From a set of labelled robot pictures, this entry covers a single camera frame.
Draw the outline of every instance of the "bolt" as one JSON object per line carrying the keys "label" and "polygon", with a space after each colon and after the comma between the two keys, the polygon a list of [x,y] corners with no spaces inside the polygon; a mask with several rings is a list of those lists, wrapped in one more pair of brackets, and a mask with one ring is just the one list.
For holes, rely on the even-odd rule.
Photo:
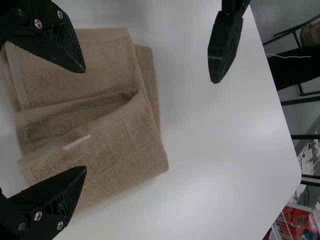
{"label": "bolt", "polygon": [[56,227],[56,229],[57,229],[58,231],[60,231],[63,226],[64,226],[64,222],[63,222],[63,221],[60,221],[60,222],[58,223],[58,226]]}
{"label": "bolt", "polygon": [[58,18],[60,18],[60,19],[64,18],[64,15],[60,10],[58,10],[56,13],[58,14]]}
{"label": "bolt", "polygon": [[19,9],[18,11],[19,11],[19,15],[20,15],[21,17],[24,17],[24,16],[25,16],[25,12],[24,12],[22,9]]}
{"label": "bolt", "polygon": [[39,19],[35,19],[34,20],[34,25],[37,29],[41,29],[42,28],[42,22]]}
{"label": "bolt", "polygon": [[25,228],[26,228],[26,224],[23,222],[23,223],[21,223],[21,224],[19,225],[18,230],[19,230],[19,231],[23,231],[23,230],[25,230]]}
{"label": "bolt", "polygon": [[42,218],[42,212],[38,211],[35,215],[34,215],[34,220],[36,222],[38,222],[40,219]]}

